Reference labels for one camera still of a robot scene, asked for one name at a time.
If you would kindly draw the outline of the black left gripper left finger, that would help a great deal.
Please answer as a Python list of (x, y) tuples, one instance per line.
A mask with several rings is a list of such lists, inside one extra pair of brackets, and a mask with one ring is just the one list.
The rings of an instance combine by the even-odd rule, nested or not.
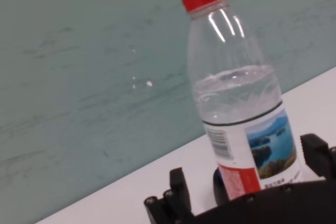
[(170, 171), (170, 189), (162, 198), (150, 196), (144, 200), (150, 223), (194, 223), (191, 199), (182, 168)]

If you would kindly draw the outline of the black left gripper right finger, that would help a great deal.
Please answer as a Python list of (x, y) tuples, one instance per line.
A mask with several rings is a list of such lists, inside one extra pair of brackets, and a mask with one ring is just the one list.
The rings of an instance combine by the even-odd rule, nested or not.
[(304, 161), (318, 176), (326, 180), (335, 179), (335, 147), (316, 134), (309, 133), (300, 137)]

